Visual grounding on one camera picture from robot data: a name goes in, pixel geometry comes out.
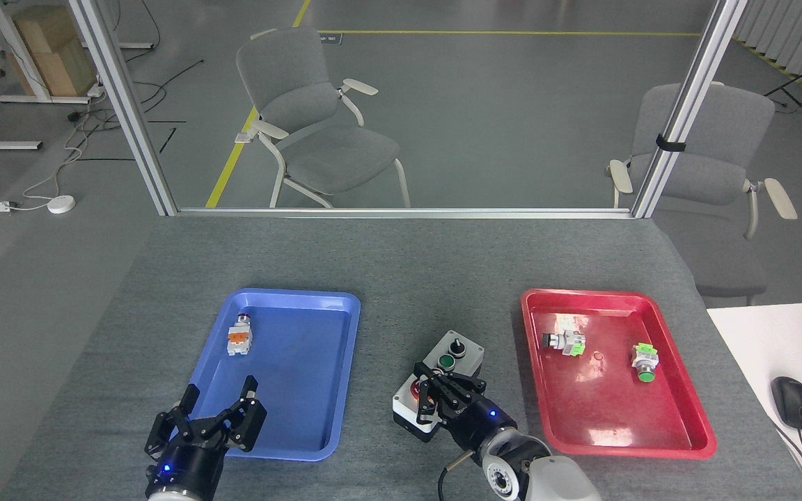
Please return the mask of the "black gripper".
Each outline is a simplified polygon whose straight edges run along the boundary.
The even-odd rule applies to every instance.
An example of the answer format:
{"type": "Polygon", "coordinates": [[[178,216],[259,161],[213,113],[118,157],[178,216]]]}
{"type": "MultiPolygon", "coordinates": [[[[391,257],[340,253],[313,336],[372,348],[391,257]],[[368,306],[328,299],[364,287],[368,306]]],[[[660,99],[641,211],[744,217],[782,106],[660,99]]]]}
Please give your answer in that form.
{"type": "Polygon", "coordinates": [[[192,431],[188,414],[192,412],[200,390],[188,384],[181,400],[154,419],[144,452],[155,460],[147,468],[147,498],[213,498],[229,447],[249,452],[267,417],[267,409],[255,391],[258,381],[248,375],[241,396],[217,416],[223,435],[213,435],[203,442],[188,442],[192,431]],[[172,437],[178,429],[178,435],[172,437]]]}
{"type": "Polygon", "coordinates": [[[415,363],[417,381],[411,383],[414,397],[414,424],[435,426],[443,421],[462,450],[477,452],[484,441],[503,427],[518,424],[492,400],[478,397],[486,381],[455,372],[436,373],[424,362],[415,363]]]}

